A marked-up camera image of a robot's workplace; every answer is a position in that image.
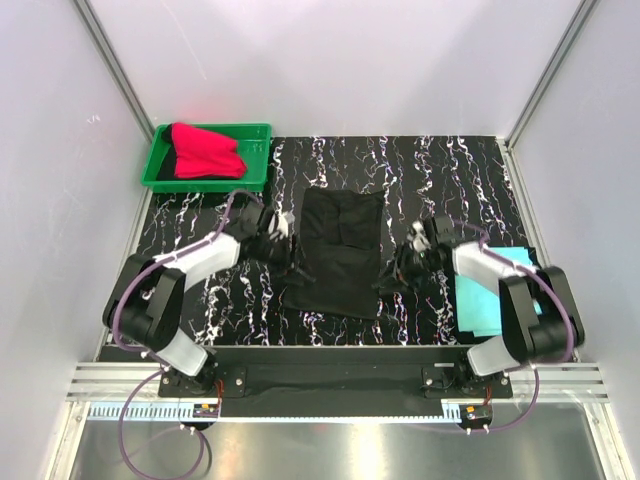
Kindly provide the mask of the black t shirt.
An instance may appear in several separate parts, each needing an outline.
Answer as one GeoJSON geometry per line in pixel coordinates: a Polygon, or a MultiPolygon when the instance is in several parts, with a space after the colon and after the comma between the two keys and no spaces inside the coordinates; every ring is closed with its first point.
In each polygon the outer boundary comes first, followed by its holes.
{"type": "Polygon", "coordinates": [[[308,188],[296,238],[298,278],[284,295],[289,309],[374,320],[381,269],[382,191],[308,188]]]}

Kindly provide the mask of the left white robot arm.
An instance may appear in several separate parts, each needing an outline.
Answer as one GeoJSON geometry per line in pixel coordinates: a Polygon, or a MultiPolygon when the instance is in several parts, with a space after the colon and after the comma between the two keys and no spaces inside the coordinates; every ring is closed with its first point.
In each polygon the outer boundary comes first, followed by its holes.
{"type": "Polygon", "coordinates": [[[208,394],[219,384],[215,354],[180,326],[185,294],[241,261],[295,271],[294,221],[293,213],[278,213],[254,196],[241,208],[229,201],[204,238],[167,254],[129,256],[104,307],[103,324],[121,349],[150,355],[180,375],[190,393],[208,394]]]}

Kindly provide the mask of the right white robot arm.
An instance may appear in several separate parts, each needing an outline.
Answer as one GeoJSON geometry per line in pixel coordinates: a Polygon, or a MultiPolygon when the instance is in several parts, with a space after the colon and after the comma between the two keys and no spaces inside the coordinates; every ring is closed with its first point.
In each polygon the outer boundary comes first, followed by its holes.
{"type": "Polygon", "coordinates": [[[451,268],[497,296],[501,333],[472,346],[453,374],[457,390],[470,397],[488,387],[490,375],[540,361],[567,362],[584,342],[564,271],[511,260],[488,239],[480,227],[446,216],[417,220],[374,285],[384,293],[416,290],[432,272],[451,268]]]}

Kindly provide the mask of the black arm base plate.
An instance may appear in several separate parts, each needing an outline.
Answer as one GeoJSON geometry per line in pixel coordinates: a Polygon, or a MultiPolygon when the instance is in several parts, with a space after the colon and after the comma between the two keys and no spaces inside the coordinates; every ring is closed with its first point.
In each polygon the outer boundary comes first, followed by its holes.
{"type": "Polygon", "coordinates": [[[427,398],[510,399],[506,373],[477,376],[464,346],[221,346],[205,365],[205,383],[171,370],[160,380],[162,397],[195,398],[223,387],[226,398],[269,390],[328,392],[406,390],[427,398]]]}

